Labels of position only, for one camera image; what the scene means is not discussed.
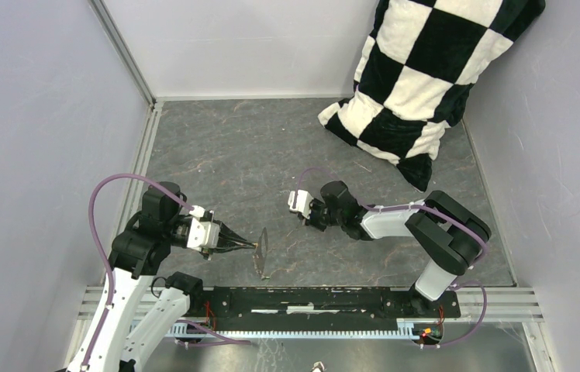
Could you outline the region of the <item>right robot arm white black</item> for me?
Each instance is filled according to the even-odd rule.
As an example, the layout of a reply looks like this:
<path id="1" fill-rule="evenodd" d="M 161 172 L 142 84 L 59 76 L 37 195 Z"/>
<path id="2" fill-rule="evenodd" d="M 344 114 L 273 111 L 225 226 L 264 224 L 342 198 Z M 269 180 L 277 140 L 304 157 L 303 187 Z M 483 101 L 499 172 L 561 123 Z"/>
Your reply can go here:
<path id="1" fill-rule="evenodd" d="M 320 231 L 336 226 L 351 239 L 372 241 L 412 237 L 430 260 L 413 284 L 409 307 L 419 316 L 440 307 L 440 297 L 487 251 L 489 226 L 443 191 L 405 205 L 365 205 L 342 181 L 331 181 L 314 198 L 296 189 L 288 209 L 306 225 Z"/>

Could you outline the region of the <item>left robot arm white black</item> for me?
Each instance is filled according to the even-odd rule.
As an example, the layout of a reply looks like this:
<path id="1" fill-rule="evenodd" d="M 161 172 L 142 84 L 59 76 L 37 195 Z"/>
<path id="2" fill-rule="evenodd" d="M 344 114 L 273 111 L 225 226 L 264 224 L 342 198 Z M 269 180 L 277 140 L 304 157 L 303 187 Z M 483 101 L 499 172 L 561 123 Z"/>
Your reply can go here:
<path id="1" fill-rule="evenodd" d="M 202 280 L 176 272 L 166 278 L 154 307 L 132 325 L 140 301 L 173 246 L 205 259 L 260 246 L 216 220 L 212 211 L 188 204 L 179 185 L 141 176 L 140 181 L 148 185 L 141 208 L 112 241 L 110 252 L 105 252 L 95 228 L 95 200 L 105 185 L 123 177 L 115 174 L 101 181 L 90 197 L 90 230 L 106 268 L 106 282 L 88 333 L 67 371 L 142 371 L 172 326 L 184 315 L 203 310 Z"/>

